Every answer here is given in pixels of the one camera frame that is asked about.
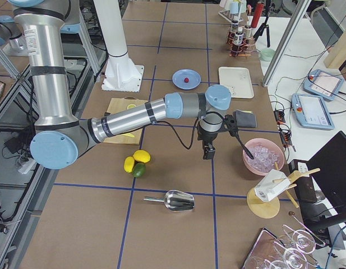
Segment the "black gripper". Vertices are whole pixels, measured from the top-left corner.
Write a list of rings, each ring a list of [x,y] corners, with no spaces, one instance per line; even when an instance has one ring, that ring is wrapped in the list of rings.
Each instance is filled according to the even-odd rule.
[[[198,140],[202,141],[204,149],[203,159],[212,160],[215,155],[213,141],[219,133],[229,132],[232,137],[238,138],[237,122],[232,115],[222,116],[220,113],[207,113],[198,123]]]

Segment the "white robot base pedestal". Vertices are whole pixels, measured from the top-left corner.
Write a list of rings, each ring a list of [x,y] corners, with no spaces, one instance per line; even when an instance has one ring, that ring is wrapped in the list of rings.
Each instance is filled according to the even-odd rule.
[[[108,53],[102,89],[140,91],[144,66],[135,65],[128,55],[118,1],[96,0],[94,5]]]

